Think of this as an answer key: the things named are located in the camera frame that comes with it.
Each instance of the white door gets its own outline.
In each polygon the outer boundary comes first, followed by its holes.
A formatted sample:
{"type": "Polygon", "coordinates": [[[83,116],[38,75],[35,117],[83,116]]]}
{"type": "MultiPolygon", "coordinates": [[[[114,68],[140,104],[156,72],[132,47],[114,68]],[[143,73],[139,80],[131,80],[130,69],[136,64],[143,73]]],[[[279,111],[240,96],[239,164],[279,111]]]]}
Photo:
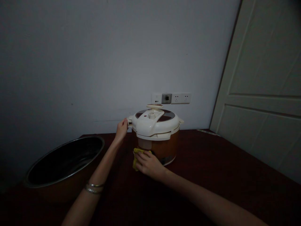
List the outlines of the white door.
{"type": "Polygon", "coordinates": [[[300,7],[242,2],[210,129],[301,184],[300,7]]]}

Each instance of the white lid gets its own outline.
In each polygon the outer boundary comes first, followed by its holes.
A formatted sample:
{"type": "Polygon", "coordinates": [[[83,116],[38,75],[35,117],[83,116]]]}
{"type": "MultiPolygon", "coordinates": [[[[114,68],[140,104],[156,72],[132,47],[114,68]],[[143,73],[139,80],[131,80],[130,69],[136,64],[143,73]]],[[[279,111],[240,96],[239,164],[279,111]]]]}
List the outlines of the white lid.
{"type": "Polygon", "coordinates": [[[168,110],[162,110],[163,105],[147,105],[148,110],[142,110],[128,118],[129,125],[137,133],[137,137],[146,140],[169,140],[170,135],[177,132],[184,121],[168,110]]]}

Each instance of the wooden table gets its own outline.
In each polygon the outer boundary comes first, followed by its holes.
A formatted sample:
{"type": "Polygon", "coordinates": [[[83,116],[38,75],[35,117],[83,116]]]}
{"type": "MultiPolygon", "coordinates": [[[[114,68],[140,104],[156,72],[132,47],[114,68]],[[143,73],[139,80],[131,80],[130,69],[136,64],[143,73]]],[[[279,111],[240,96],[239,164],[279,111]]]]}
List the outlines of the wooden table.
{"type": "MultiPolygon", "coordinates": [[[[104,150],[115,134],[99,134],[104,150]]],[[[132,169],[128,133],[114,161],[90,225],[214,225],[184,197],[132,169]]],[[[176,159],[167,166],[258,216],[269,225],[299,225],[301,186],[227,140],[182,130],[176,159]]],[[[60,225],[71,203],[48,204],[16,186],[1,197],[1,221],[60,225]]]]}

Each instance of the cleaning rag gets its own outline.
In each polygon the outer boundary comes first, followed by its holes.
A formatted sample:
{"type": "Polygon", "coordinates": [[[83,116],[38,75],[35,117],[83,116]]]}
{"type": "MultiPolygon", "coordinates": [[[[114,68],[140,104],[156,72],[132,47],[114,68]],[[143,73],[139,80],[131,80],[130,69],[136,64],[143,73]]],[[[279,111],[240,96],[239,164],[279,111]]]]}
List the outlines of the cleaning rag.
{"type": "Polygon", "coordinates": [[[141,149],[138,149],[138,148],[134,148],[134,161],[133,161],[133,169],[137,172],[137,171],[139,171],[139,169],[137,169],[137,167],[136,167],[136,162],[137,162],[137,158],[136,158],[136,156],[135,156],[135,154],[136,153],[138,153],[138,152],[144,152],[144,150],[141,150],[141,149]]]}

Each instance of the wrist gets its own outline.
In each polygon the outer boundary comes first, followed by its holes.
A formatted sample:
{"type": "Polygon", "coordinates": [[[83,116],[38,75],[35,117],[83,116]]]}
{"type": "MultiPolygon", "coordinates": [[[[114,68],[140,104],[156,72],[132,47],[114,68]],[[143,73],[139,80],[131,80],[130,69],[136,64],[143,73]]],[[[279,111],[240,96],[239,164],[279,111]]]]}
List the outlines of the wrist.
{"type": "Polygon", "coordinates": [[[171,171],[170,171],[169,169],[163,167],[162,173],[161,173],[160,176],[159,176],[159,181],[160,181],[161,183],[163,183],[164,181],[166,181],[166,179],[168,178],[170,172],[171,172],[171,171]]]}
{"type": "Polygon", "coordinates": [[[122,145],[122,142],[123,142],[123,139],[118,139],[118,138],[115,137],[111,145],[119,147],[119,146],[122,145]]]}

